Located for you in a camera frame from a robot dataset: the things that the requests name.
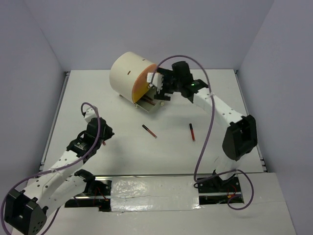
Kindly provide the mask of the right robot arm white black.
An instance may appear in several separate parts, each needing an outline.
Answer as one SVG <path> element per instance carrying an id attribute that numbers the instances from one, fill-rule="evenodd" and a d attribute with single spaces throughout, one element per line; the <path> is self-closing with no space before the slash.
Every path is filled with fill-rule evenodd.
<path id="1" fill-rule="evenodd" d="M 171 70 L 155 69 L 148 73 L 147 82 L 150 87 L 156 88 L 154 98 L 157 100 L 169 101 L 170 94 L 180 93 L 206 111 L 210 115 L 208 132 L 212 131 L 214 123 L 221 126 L 223 153 L 217 158 L 210 178 L 215 190 L 226 190 L 230 185 L 229 180 L 238 172 L 241 157 L 250 153 L 258 143 L 255 118 L 228 106 L 213 94 L 208 82 L 195 80 L 185 61 L 174 63 Z"/>

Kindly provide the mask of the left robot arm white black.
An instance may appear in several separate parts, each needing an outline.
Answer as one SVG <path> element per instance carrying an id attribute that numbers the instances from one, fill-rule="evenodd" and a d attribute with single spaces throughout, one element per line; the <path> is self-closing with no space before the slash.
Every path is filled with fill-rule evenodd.
<path id="1" fill-rule="evenodd" d="M 98 192 L 101 182 L 82 167 L 113 135 L 104 119 L 92 118 L 46 174 L 37 176 L 22 190 L 8 192 L 1 207 L 2 226 L 9 224 L 24 235 L 36 235 L 70 198 Z"/>

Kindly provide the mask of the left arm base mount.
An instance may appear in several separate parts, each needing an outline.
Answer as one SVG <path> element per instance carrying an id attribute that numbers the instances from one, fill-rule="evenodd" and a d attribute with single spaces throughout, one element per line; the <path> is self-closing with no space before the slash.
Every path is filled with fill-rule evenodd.
<path id="1" fill-rule="evenodd" d="M 81 169 L 74 177 L 83 180 L 84 189 L 65 203 L 65 208 L 98 208 L 100 212 L 111 212 L 112 180 L 93 175 Z"/>

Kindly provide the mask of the cream round drawer organizer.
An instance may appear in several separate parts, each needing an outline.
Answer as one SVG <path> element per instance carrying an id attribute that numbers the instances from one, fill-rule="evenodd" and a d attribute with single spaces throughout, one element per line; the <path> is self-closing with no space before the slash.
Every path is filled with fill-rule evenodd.
<path id="1" fill-rule="evenodd" d="M 112 89 L 127 99 L 135 107 L 150 113 L 164 105 L 164 101 L 154 99 L 156 88 L 149 88 L 147 73 L 153 72 L 157 65 L 131 51 L 122 54 L 112 65 L 109 81 Z M 142 100 L 147 98 L 154 105 Z"/>

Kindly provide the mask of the red lip gloss pair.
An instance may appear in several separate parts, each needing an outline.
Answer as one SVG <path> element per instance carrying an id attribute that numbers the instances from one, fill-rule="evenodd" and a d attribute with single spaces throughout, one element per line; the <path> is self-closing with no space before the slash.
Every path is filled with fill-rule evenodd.
<path id="1" fill-rule="evenodd" d="M 190 128 L 190 132 L 191 132 L 192 141 L 195 141 L 195 135 L 194 135 L 194 130 L 193 130 L 192 123 L 189 123 L 189 128 Z"/>

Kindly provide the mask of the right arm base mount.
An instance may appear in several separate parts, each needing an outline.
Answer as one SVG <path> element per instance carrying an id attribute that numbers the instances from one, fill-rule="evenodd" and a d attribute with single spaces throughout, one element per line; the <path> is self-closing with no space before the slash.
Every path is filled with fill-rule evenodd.
<path id="1" fill-rule="evenodd" d="M 234 170 L 211 175 L 194 175 L 194 188 L 198 190 L 199 204 L 217 205 L 243 203 L 241 185 Z"/>

